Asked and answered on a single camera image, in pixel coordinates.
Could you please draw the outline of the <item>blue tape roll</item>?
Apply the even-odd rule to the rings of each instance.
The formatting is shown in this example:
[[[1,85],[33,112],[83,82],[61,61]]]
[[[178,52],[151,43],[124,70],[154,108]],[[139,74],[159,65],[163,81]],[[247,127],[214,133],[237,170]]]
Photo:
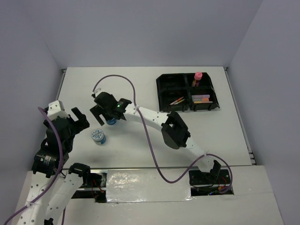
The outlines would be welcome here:
[[[106,142],[106,136],[103,130],[97,128],[91,132],[91,138],[95,144],[103,145]]]
[[[106,121],[106,123],[107,123],[108,125],[114,125],[116,122],[117,122],[117,120],[116,120],[115,118]]]

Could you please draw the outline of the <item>blue tape roll front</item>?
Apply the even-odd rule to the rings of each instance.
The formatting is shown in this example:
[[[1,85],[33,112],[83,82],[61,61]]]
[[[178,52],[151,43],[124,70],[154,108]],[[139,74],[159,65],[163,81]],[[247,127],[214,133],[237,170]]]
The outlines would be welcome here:
[[[106,136],[103,130],[97,128],[91,132],[91,138],[95,144],[103,145],[106,142]]]

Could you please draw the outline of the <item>orange slim highlighter pen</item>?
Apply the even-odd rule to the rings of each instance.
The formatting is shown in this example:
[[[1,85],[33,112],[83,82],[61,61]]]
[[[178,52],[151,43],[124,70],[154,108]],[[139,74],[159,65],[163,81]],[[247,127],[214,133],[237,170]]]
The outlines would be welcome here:
[[[177,100],[171,102],[170,105],[176,105],[176,104],[182,102],[183,100],[184,100],[184,97],[180,97],[180,98],[178,98]]]

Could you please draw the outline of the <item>purple highlighter marker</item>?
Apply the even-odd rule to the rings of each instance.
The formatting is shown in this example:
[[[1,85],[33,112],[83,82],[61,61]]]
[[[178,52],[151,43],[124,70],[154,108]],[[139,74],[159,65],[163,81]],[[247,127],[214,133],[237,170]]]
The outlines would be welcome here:
[[[192,95],[192,99],[210,98],[210,95]]]

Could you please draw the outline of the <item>pink capped crayon tube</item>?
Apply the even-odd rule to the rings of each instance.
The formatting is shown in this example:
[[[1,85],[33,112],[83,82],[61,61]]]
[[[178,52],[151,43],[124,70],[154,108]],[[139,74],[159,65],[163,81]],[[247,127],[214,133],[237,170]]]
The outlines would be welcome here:
[[[192,87],[199,86],[200,80],[202,79],[203,73],[202,72],[196,72],[194,75],[194,80],[192,82]]]

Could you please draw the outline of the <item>orange yellow highlighter marker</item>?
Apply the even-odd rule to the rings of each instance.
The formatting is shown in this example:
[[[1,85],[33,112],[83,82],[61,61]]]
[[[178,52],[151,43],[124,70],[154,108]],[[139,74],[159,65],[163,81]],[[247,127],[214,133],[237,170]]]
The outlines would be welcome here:
[[[193,100],[194,104],[202,104],[202,103],[209,103],[209,102],[210,102],[209,98],[199,98]]]

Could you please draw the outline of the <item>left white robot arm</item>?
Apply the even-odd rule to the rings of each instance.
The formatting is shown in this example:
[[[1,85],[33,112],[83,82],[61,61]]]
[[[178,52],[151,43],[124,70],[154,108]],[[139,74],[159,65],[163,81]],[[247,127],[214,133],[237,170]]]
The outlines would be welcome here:
[[[24,209],[20,212],[17,222],[19,225],[58,224],[77,189],[88,186],[92,181],[90,167],[74,163],[59,189],[54,191],[73,149],[75,136],[90,126],[86,116],[78,108],[72,108],[71,111],[77,120],[66,113],[59,100],[40,109],[45,117],[46,135],[40,150],[34,156],[30,190]]]

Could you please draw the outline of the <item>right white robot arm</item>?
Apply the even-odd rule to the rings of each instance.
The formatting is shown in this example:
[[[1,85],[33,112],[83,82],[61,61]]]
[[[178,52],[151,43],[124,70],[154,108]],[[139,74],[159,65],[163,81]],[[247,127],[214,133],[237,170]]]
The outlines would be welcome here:
[[[90,109],[100,125],[116,120],[140,122],[145,128],[152,127],[161,132],[164,143],[172,149],[183,149],[185,154],[192,158],[193,164],[200,170],[204,169],[204,179],[208,183],[215,183],[220,178],[221,165],[199,145],[197,145],[188,126],[177,112],[163,113],[134,105],[128,99],[116,100],[112,94],[104,91],[95,91],[92,97],[96,105]]]

